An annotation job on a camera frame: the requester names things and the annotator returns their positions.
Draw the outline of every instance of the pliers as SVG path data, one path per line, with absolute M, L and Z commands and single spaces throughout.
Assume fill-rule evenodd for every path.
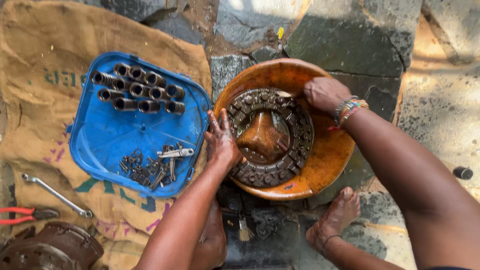
M 0 220 L 0 225 L 13 225 L 19 224 L 25 221 L 39 221 L 39 220 L 47 220 L 52 218 L 58 218 L 60 214 L 58 211 L 53 209 L 28 209 L 28 208 L 21 208 L 21 207 L 6 207 L 0 208 L 0 213 L 5 212 L 14 212 L 19 214 L 28 215 L 26 217 L 17 218 L 14 220 Z

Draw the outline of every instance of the blue plastic lid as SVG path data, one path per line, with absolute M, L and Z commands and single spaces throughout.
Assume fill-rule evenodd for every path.
M 70 152 L 75 163 L 85 172 L 99 180 L 108 180 L 127 188 L 136 190 L 141 196 L 168 198 L 177 194 L 192 177 L 193 165 L 200 152 L 203 132 L 208 126 L 207 110 L 212 104 L 205 90 L 184 75 L 166 71 L 136 56 L 121 52 L 101 54 L 90 65 L 87 78 L 92 71 L 101 71 L 115 75 L 113 67 L 117 63 L 141 66 L 146 72 L 154 71 L 162 75 L 167 84 L 181 86 L 185 90 L 185 112 L 182 115 L 169 114 L 164 104 L 158 113 L 145 114 L 135 111 L 116 111 L 111 102 L 102 102 L 97 98 L 97 91 L 106 88 L 95 85 L 88 80 L 83 89 L 71 132 Z M 163 188 L 157 186 L 150 190 L 129 178 L 120 168 L 120 160 L 130 155 L 135 149 L 143 153 L 142 167 L 148 164 L 147 157 L 157 158 L 157 151 L 163 145 L 176 145 L 193 148 L 193 156 L 184 157 L 175 166 L 176 181 Z

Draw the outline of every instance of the oily hand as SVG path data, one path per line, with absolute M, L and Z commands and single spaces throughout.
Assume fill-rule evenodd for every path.
M 243 156 L 237 147 L 235 138 L 232 135 L 230 121 L 228 120 L 227 110 L 222 109 L 221 113 L 222 127 L 218 124 L 211 110 L 208 111 L 210 126 L 212 132 L 205 131 L 205 140 L 208 142 L 208 159 L 217 159 L 228 165 L 228 170 L 233 168 Z
M 315 108 L 335 114 L 335 109 L 352 96 L 350 89 L 336 79 L 316 77 L 304 86 L 307 101 Z

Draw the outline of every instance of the stone floor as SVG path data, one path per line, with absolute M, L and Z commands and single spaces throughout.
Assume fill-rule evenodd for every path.
M 328 20 L 319 21 L 327 26 L 332 23 L 333 26 L 343 25 L 342 20 L 345 18 L 359 22 L 365 26 L 365 33 L 382 41 L 379 48 L 383 48 L 386 54 L 381 55 L 380 59 L 392 60 L 392 70 L 378 69 L 375 74 L 368 74 L 368 69 L 362 69 L 364 65 L 361 61 L 349 64 L 355 60 L 355 55 L 369 56 L 362 54 L 346 39 L 341 39 L 341 42 L 345 43 L 346 48 L 351 48 L 353 55 L 348 57 L 347 62 L 339 59 L 329 61 L 331 52 L 328 52 L 327 57 L 318 60 L 318 64 L 324 67 L 321 65 L 322 61 L 328 62 L 333 76 L 345 84 L 361 85 L 357 90 L 363 98 L 375 98 L 369 102 L 381 104 L 382 107 L 375 109 L 378 114 L 393 121 L 424 144 L 448 166 L 470 167 L 474 171 L 473 178 L 460 183 L 480 201 L 480 8 L 475 0 L 465 0 L 461 6 L 452 6 L 453 0 L 425 0 L 422 6 L 425 16 L 418 16 L 421 2 L 408 0 L 394 7 L 390 1 L 365 1 L 365 5 L 364 1 L 343 1 L 342 4 L 346 5 L 344 9 L 335 6 L 328 7 L 329 10 L 321 6 L 321 3 L 331 3 L 331 0 L 323 0 L 316 2 L 314 9 L 307 10 L 310 3 L 308 0 L 281 1 L 281 4 L 278 2 L 277 5 L 270 5 L 271 1 L 263 1 L 257 5 L 254 4 L 258 3 L 255 0 L 178 0 L 177 6 L 181 8 L 174 8 L 172 1 L 158 0 L 155 5 L 164 9 L 151 10 L 155 5 L 142 4 L 139 13 L 124 10 L 119 6 L 122 3 L 120 0 L 108 1 L 108 5 L 105 1 L 87 1 L 88 4 L 113 11 L 124 10 L 123 15 L 134 20 L 187 39 L 191 43 L 202 44 L 211 62 L 212 76 L 217 74 L 223 78 L 221 81 L 213 80 L 215 97 L 233 76 L 255 62 L 286 57 L 287 53 L 290 56 L 298 55 L 306 61 L 309 57 L 315 57 L 310 55 L 311 51 L 295 48 L 298 46 L 295 43 L 301 43 L 300 32 L 293 34 L 295 43 L 292 41 L 287 44 L 289 34 L 294 32 L 298 25 L 301 29 L 309 29 L 309 24 L 306 24 L 309 22 L 305 21 L 303 26 L 300 23 L 304 14 L 313 21 L 319 19 L 312 16 L 319 16 L 323 12 L 328 14 Z M 396 8 L 399 8 L 402 16 L 392 16 L 388 12 Z M 257 17 L 262 24 L 255 24 Z M 285 28 L 285 38 L 278 40 L 277 32 L 280 27 Z M 342 31 L 350 29 L 344 25 Z M 340 36 L 338 33 L 330 34 L 332 38 Z M 335 50 L 335 46 L 324 49 Z M 227 54 L 235 56 L 221 57 Z M 224 61 L 229 61 L 231 71 L 224 69 Z M 375 66 L 374 60 L 369 60 L 368 64 Z M 369 96 L 371 88 L 372 92 L 378 92 L 377 95 Z M 5 105 L 0 99 L 0 143 L 7 126 L 6 117 Z M 362 215 L 346 229 L 344 237 L 379 258 L 407 270 L 416 269 L 405 224 L 395 202 L 380 182 L 372 177 L 368 163 L 358 151 L 351 161 L 340 181 L 320 196 L 290 202 L 268 202 L 271 206 L 289 209 L 294 213 L 288 215 L 286 225 L 280 227 L 276 234 L 276 239 L 283 239 L 277 241 L 283 253 L 266 252 L 270 244 L 275 245 L 272 240 L 253 240 L 242 246 L 235 240 L 238 232 L 226 226 L 227 237 L 232 244 L 223 268 L 335 269 L 331 263 L 308 247 L 304 233 L 326 209 L 322 204 L 331 201 L 336 196 L 336 191 L 343 186 L 353 185 L 361 194 Z M 0 170 L 0 207 L 14 205 L 11 169 L 5 162 L 0 161 Z M 248 203 L 253 205 L 254 200 L 249 200 Z M 9 228 L 0 227 L 0 232 L 4 238 L 9 234 Z M 288 245 L 282 247 L 281 244 L 287 242 Z M 241 249 L 246 245 L 252 250 L 251 253 L 242 253 Z

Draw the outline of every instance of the foot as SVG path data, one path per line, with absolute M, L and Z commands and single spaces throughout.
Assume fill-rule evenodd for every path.
M 327 212 L 307 231 L 307 242 L 319 253 L 325 241 L 343 230 L 360 215 L 360 197 L 351 187 L 344 188 Z

